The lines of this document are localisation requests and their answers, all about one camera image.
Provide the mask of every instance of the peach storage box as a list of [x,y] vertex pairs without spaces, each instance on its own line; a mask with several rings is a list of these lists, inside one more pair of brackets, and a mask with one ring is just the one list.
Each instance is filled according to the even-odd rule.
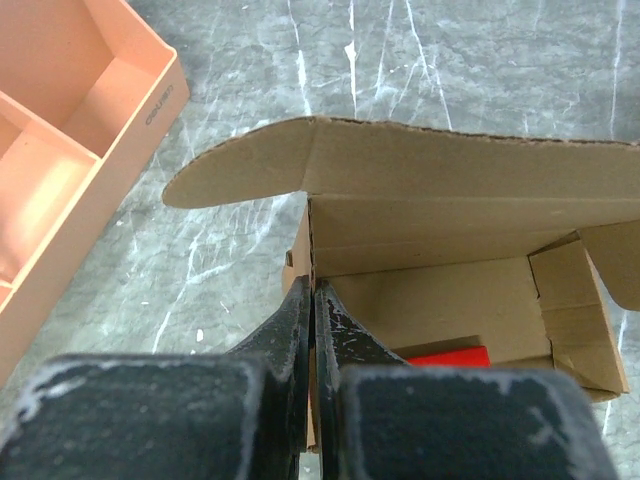
[[123,0],[0,0],[0,387],[184,107]]

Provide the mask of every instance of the gray surface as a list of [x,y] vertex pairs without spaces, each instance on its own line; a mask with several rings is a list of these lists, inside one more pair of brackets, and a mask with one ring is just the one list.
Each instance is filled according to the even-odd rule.
[[[322,113],[640,138],[638,0],[131,4],[178,49],[192,100],[2,391],[0,414],[54,354],[221,352],[277,307],[302,195],[191,212],[160,203],[182,165],[230,135]],[[617,307],[612,318],[635,392],[596,411],[621,476],[640,478],[640,318]],[[302,477],[316,472],[305,458]]]

